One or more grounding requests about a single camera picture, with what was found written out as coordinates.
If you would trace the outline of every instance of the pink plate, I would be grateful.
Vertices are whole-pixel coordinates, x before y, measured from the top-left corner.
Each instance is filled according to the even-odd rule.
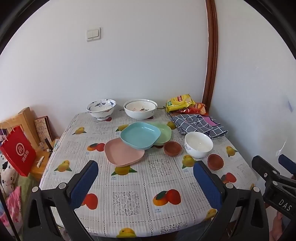
[[[125,167],[139,161],[143,156],[144,150],[137,150],[124,144],[121,138],[108,141],[104,147],[108,161],[117,167]]]

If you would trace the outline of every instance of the red chip bag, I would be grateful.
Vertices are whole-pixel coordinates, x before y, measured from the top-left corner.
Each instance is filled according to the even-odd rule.
[[[177,110],[177,112],[179,112],[181,114],[200,114],[200,115],[205,115],[206,114],[205,104],[203,104],[203,103],[195,103],[195,104],[189,106],[186,109]]]
[[[20,126],[13,128],[3,141],[0,151],[20,175],[28,176],[36,158],[36,152]]]

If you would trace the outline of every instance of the blue gripper pad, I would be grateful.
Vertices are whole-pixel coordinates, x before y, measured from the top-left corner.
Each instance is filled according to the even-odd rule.
[[[281,154],[279,156],[279,163],[291,174],[296,174],[296,163]]]
[[[219,211],[222,206],[222,193],[219,191],[218,187],[210,177],[210,175],[213,174],[210,172],[209,175],[207,171],[210,172],[210,170],[202,161],[196,162],[193,166],[193,175],[201,187],[203,193],[205,194],[207,200],[209,201],[209,204],[212,208],[215,208]]]
[[[70,207],[79,208],[98,176],[98,164],[90,160],[80,173],[75,174],[68,183],[67,195],[70,197]]]

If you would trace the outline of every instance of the chip bag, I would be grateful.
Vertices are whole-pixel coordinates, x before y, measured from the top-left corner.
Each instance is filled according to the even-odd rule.
[[[192,104],[195,104],[195,102],[193,101],[193,99],[191,99],[189,94],[179,95],[170,100],[167,100],[165,110],[169,113],[174,110],[187,108]]]
[[[200,114],[200,115],[205,115],[206,114],[205,104],[203,104],[203,103],[195,103],[195,104],[189,106],[186,109],[177,110],[177,112],[179,112],[181,114]]]

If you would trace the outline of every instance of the white marker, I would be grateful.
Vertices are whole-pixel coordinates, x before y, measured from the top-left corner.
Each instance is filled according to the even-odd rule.
[[[42,161],[43,161],[43,158],[44,158],[44,156],[42,156],[42,157],[40,158],[39,162],[37,163],[37,167],[40,167],[40,165],[41,165],[41,163],[42,163]]]

